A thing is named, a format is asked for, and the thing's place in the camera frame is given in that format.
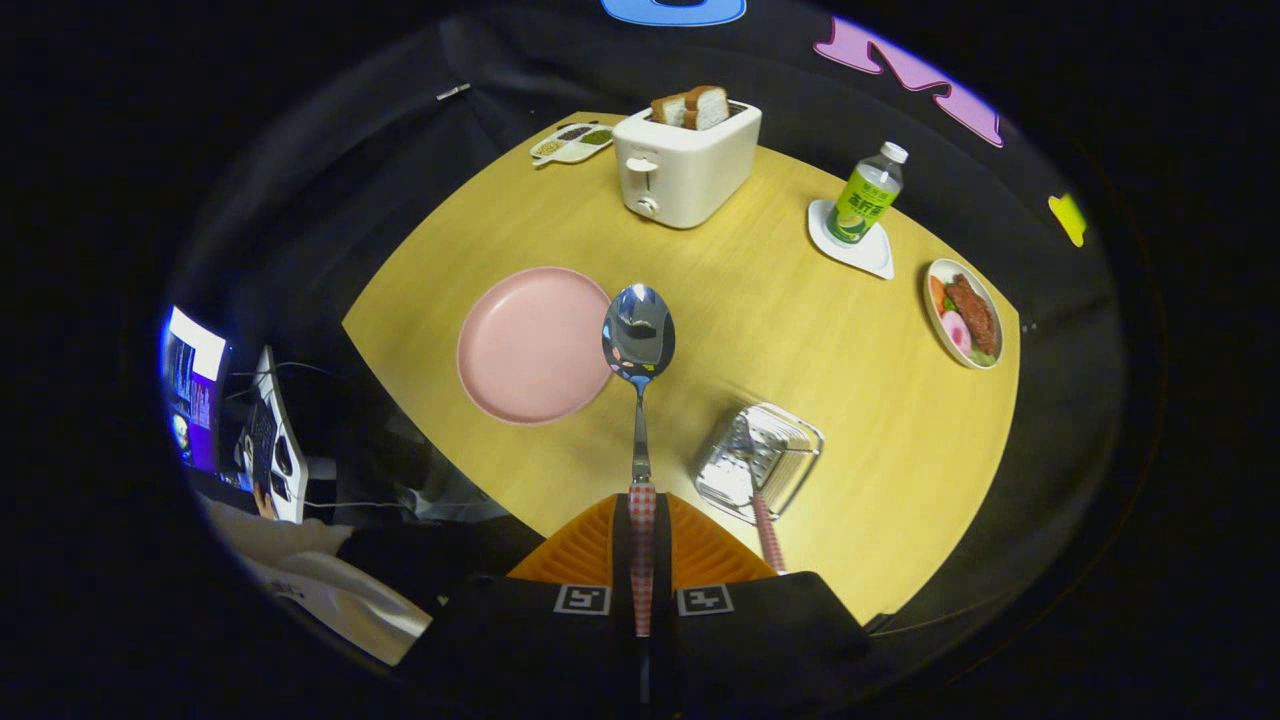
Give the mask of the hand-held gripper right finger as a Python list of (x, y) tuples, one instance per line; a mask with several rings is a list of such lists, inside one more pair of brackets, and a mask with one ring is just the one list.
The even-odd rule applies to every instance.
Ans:
[(658, 503), (657, 703), (836, 705), (870, 637), (826, 580), (774, 571), (677, 496)]

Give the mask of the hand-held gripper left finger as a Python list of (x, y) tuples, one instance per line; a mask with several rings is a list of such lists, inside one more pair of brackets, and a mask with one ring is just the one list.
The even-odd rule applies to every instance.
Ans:
[(611, 495), (506, 571), (453, 582), (399, 666), (430, 706), (637, 706), (632, 523)]

